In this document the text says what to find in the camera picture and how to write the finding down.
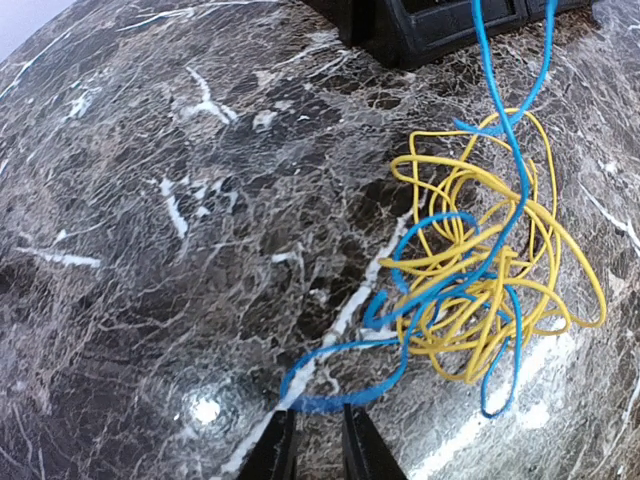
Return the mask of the black three-compartment tray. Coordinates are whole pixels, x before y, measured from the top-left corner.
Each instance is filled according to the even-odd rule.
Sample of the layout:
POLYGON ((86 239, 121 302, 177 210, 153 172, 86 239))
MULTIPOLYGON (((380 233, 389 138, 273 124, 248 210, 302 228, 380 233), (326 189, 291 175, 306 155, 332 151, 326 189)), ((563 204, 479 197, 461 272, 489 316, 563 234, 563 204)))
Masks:
MULTIPOLYGON (((410 70, 476 43, 471 1, 302 1, 338 29, 347 47, 381 65, 410 70)), ((489 37, 545 16, 549 1, 480 1, 489 37)))

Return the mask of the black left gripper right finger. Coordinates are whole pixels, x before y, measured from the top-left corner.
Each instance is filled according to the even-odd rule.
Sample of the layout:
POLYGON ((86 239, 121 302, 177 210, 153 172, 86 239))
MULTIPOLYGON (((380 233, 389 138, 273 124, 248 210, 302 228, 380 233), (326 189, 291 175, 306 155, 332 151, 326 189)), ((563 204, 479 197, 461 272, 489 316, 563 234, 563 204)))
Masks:
POLYGON ((347 480, 407 479, 364 408, 345 405, 342 450, 347 480))

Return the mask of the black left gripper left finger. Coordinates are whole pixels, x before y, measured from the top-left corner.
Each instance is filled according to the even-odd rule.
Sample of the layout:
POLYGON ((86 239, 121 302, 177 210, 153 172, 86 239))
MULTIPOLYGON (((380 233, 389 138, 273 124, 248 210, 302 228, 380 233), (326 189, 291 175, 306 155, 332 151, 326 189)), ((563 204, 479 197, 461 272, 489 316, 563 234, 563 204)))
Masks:
POLYGON ((277 411, 241 468, 238 480, 296 478, 296 412, 277 411))

